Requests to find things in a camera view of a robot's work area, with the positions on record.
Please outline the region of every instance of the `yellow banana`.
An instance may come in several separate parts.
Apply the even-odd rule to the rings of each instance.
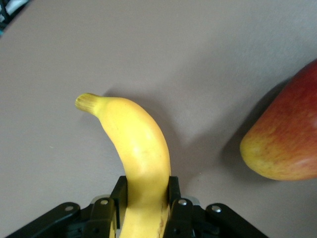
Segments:
[[[170,160],[164,135],[138,104],[90,93],[76,107],[95,115],[122,161],[128,181],[128,205],[120,238],[161,238],[169,215]]]

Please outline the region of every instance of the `gray table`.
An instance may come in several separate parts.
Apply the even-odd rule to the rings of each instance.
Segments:
[[[239,142],[267,94],[317,57],[307,1],[33,1],[0,39],[0,237],[110,193],[121,162],[84,92],[130,98],[162,128],[172,174],[202,207],[271,238],[315,238],[317,180],[249,170]]]

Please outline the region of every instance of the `metal screw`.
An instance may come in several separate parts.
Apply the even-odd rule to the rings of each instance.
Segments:
[[[217,206],[217,205],[213,205],[212,207],[211,207],[211,209],[214,211],[214,212],[221,212],[221,208],[219,207],[219,206]]]
[[[182,205],[182,206],[186,206],[187,205],[187,201],[185,199],[179,199],[178,200],[178,204]]]
[[[73,209],[74,209],[73,206],[67,206],[67,207],[65,207],[65,212],[69,212],[69,211],[71,211]]]
[[[100,202],[100,204],[101,204],[101,205],[107,205],[107,204],[108,204],[108,200],[102,200],[102,201]]]

